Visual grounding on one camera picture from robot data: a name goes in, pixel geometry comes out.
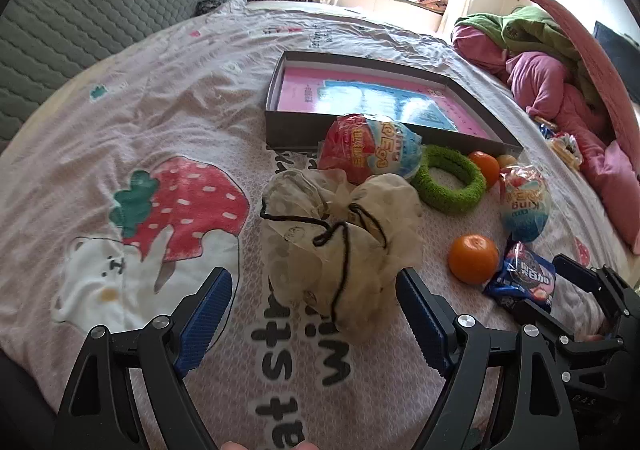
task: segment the green clothing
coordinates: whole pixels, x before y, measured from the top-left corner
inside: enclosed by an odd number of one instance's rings
[[[508,16],[472,14],[459,18],[456,25],[477,28],[498,47],[512,53],[543,52],[562,62],[574,76],[585,101],[592,108],[603,106],[580,53],[560,26],[542,8],[525,6]]]

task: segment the oreo package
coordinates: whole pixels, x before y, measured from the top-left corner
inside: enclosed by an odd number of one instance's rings
[[[554,265],[517,242],[504,256],[502,269],[491,278],[484,293],[505,309],[512,309],[518,300],[529,299],[551,313],[555,287]]]

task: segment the metal screw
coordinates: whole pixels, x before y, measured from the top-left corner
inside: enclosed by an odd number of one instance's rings
[[[471,315],[460,315],[458,317],[458,323],[462,325],[462,327],[473,327],[476,325],[476,319]]]
[[[91,338],[102,338],[105,333],[106,333],[105,328],[102,327],[101,325],[98,325],[93,329],[91,329]]]
[[[156,316],[151,325],[156,329],[164,329],[169,325],[169,317],[164,315]]]
[[[524,326],[524,334],[534,338],[540,334],[540,331],[538,331],[538,328],[536,326],[527,324],[526,326]]]

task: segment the beige organza bag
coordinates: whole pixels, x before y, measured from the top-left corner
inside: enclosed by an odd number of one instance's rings
[[[286,170],[262,195],[262,256],[281,303],[304,301],[363,340],[396,311],[398,271],[419,267],[417,192],[395,174],[360,186],[343,170]]]

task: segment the green fuzzy ring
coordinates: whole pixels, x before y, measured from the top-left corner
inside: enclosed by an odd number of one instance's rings
[[[430,167],[452,173],[466,185],[465,188],[452,190],[439,185],[431,178]],[[458,151],[439,145],[422,148],[420,169],[411,184],[427,205],[448,215],[469,212],[480,202],[486,189],[486,180],[474,162]]]

